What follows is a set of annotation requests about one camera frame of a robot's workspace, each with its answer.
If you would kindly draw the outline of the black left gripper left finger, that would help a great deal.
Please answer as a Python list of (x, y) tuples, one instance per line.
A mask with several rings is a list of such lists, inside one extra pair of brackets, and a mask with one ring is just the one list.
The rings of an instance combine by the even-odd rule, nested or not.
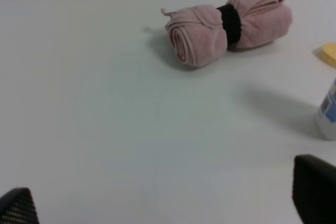
[(35, 203), (29, 188), (14, 188), (1, 197), (1, 223), (39, 224)]

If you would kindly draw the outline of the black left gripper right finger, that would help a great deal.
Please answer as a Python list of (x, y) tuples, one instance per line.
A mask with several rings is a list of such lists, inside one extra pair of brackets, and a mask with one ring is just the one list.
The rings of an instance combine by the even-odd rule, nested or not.
[(294, 158), (292, 200), (303, 223), (335, 223), (335, 166), (313, 155)]

